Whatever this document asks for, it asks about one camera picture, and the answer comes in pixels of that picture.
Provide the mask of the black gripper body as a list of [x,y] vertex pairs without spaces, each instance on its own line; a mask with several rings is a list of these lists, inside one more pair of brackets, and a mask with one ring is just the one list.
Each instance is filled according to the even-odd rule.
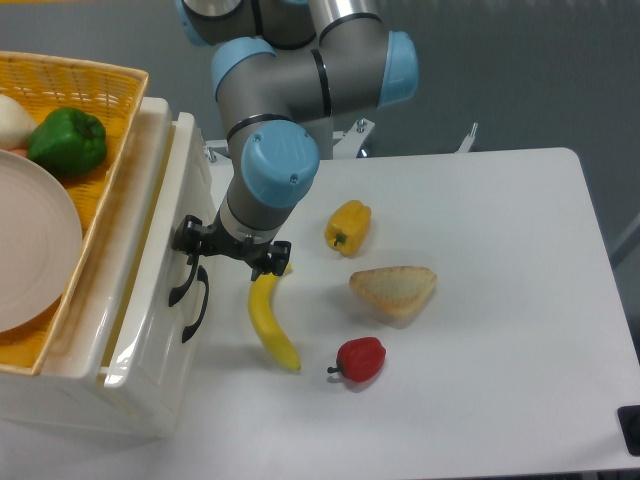
[[271,268],[273,261],[269,256],[269,243],[256,243],[253,238],[237,240],[221,224],[213,223],[205,228],[204,255],[222,255],[241,260],[251,268]]

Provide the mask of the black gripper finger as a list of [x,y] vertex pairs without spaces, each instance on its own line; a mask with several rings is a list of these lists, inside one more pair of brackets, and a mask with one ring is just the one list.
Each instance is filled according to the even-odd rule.
[[194,265],[200,256],[212,255],[212,230],[200,218],[186,215],[174,233],[171,248],[183,253],[188,265]]
[[262,275],[282,276],[289,265],[290,254],[289,241],[277,240],[253,246],[249,255],[251,280],[256,281]]

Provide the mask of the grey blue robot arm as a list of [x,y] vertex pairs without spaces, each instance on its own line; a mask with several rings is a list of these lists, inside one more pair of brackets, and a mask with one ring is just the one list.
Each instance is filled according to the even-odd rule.
[[187,216],[173,249],[193,274],[223,255],[254,276],[281,275],[291,246],[277,233],[319,168],[311,123],[410,99],[419,81],[409,35],[373,1],[180,1],[183,28],[212,45],[212,89],[233,177],[211,224]]

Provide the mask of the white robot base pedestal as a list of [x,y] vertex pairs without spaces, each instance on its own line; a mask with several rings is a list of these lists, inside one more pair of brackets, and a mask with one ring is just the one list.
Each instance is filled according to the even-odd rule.
[[331,160],[333,154],[333,127],[334,121],[331,113],[322,118],[305,121],[302,127],[315,141],[321,160]]

